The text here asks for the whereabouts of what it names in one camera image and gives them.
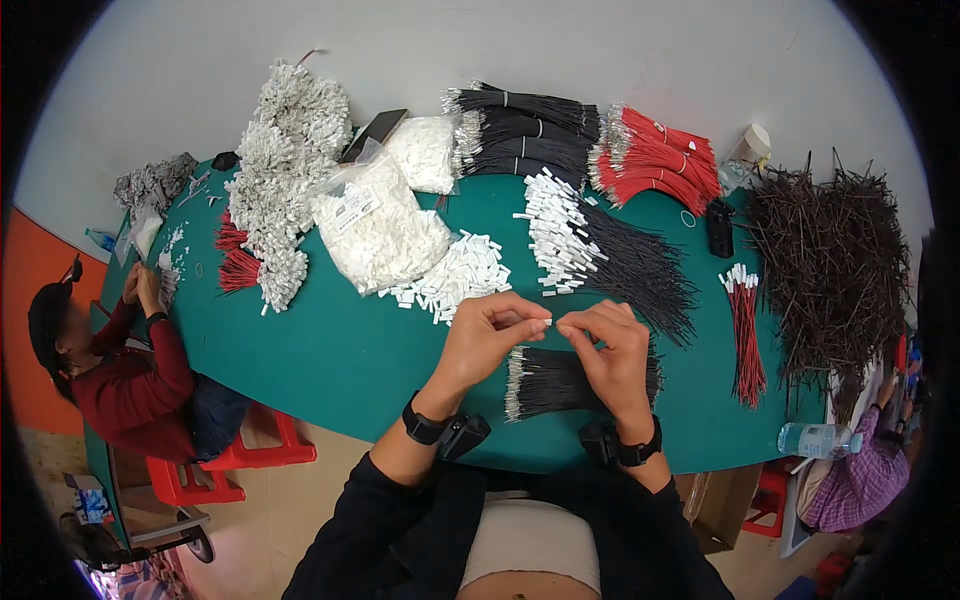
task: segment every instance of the dark jeans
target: dark jeans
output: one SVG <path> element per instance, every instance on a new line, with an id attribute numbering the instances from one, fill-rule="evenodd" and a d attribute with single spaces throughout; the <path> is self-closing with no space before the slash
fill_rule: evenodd
<path id="1" fill-rule="evenodd" d="M 197 452 L 194 458 L 198 463 L 205 463 L 233 444 L 253 400 L 206 375 L 195 375 L 197 385 L 185 414 L 190 420 L 187 425 Z"/>

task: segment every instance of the finger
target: finger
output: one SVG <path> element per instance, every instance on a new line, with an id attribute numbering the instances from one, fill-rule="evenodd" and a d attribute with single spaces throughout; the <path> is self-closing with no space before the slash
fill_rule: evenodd
<path id="1" fill-rule="evenodd" d="M 633 321 L 636 321 L 636 315 L 634 314 L 634 309 L 630 307 L 630 304 L 628 304 L 627 302 L 620 302 L 617 306 L 620 308 L 620 310 L 622 310 L 627 315 L 628 318 L 630 318 Z"/>
<path id="2" fill-rule="evenodd" d="M 584 335 L 584 332 L 576 327 L 564 327 L 563 330 L 558 326 L 557 329 L 566 337 L 566 340 L 573 346 L 573 350 L 580 357 L 580 362 L 584 365 L 584 371 L 587 373 L 600 372 L 603 370 L 604 362 L 600 357 L 597 348 Z"/>
<path id="3" fill-rule="evenodd" d="M 493 326 L 495 326 L 497 329 L 504 329 L 511 325 L 516 325 L 521 321 L 524 321 L 523 317 L 519 316 L 512 310 L 493 315 Z"/>
<path id="4" fill-rule="evenodd" d="M 557 320 L 557 330 L 565 338 L 570 338 L 568 331 L 572 328 L 580 329 L 581 332 L 583 330 L 589 331 L 590 334 L 603 340 L 611 348 L 616 347 L 620 329 L 622 329 L 620 325 L 611 321 L 606 315 L 593 310 L 568 312 Z"/>
<path id="5" fill-rule="evenodd" d="M 523 319 L 550 319 L 551 313 L 536 302 L 530 302 L 516 292 L 502 292 L 478 298 L 475 303 L 488 318 L 497 313 L 513 311 Z"/>
<path id="6" fill-rule="evenodd" d="M 504 348 L 509 350 L 517 344 L 522 344 L 531 340 L 534 336 L 542 334 L 545 329 L 546 323 L 543 322 L 543 319 L 527 319 L 506 329 L 501 329 L 493 335 L 500 338 L 503 341 Z"/>
<path id="7" fill-rule="evenodd" d="M 631 319 L 623 314 L 623 309 L 617 306 L 616 303 L 611 300 L 604 300 L 599 304 L 594 304 L 588 310 L 605 315 L 614 323 L 623 325 L 624 327 L 629 327 L 630 325 L 636 323 L 635 319 Z"/>

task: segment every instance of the red long-sleeve shirt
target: red long-sleeve shirt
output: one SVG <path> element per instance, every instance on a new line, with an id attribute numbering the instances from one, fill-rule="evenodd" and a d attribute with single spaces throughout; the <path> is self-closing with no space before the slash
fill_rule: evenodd
<path id="1" fill-rule="evenodd" d="M 84 419 L 109 444 L 184 464 L 196 454 L 183 417 L 194 375 L 169 320 L 149 328 L 155 368 L 124 351 L 137 307 L 117 302 L 109 323 L 93 336 L 94 346 L 106 351 L 104 361 L 74 377 L 70 389 Z"/>

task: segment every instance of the hand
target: hand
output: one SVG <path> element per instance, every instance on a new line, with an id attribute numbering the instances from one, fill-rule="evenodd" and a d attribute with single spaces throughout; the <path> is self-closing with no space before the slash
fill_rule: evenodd
<path id="1" fill-rule="evenodd" d="M 149 267 L 141 267 L 136 281 L 136 294 L 143 306 L 143 314 L 151 318 L 155 313 L 163 312 L 160 306 L 160 281 Z"/>
<path id="2" fill-rule="evenodd" d="M 514 292 L 460 302 L 444 353 L 417 394 L 415 410 L 435 420 L 454 415 L 467 389 L 489 377 L 511 348 L 543 339 L 543 320 L 550 318 L 550 311 Z"/>
<path id="3" fill-rule="evenodd" d="M 127 280 L 123 284 L 123 302 L 125 304 L 134 304 L 137 301 L 136 283 L 140 279 L 140 269 L 142 268 L 143 263 L 137 260 L 130 267 L 130 272 L 127 273 Z"/>
<path id="4" fill-rule="evenodd" d="M 557 330 L 577 351 L 590 387 L 616 417 L 621 441 L 650 442 L 654 434 L 646 390 L 650 330 L 636 321 L 628 304 L 611 300 L 565 314 L 557 321 Z M 597 349 L 594 344 L 601 340 L 607 345 Z"/>

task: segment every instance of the wrist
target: wrist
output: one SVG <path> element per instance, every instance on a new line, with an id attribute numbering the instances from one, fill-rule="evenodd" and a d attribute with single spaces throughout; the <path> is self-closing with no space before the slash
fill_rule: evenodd
<path id="1" fill-rule="evenodd" d="M 447 420 L 457 414 L 467 390 L 451 385 L 435 373 L 414 397 L 411 407 L 430 420 Z"/>
<path id="2" fill-rule="evenodd" d="M 614 414 L 616 434 L 624 445 L 648 444 L 654 438 L 655 426 L 650 406 L 640 406 L 630 411 Z"/>
<path id="3" fill-rule="evenodd" d="M 163 312 L 163 308 L 160 306 L 160 303 L 156 300 L 148 300 L 146 302 L 140 302 L 143 304 L 143 316 L 147 319 L 153 317 L 156 313 Z"/>

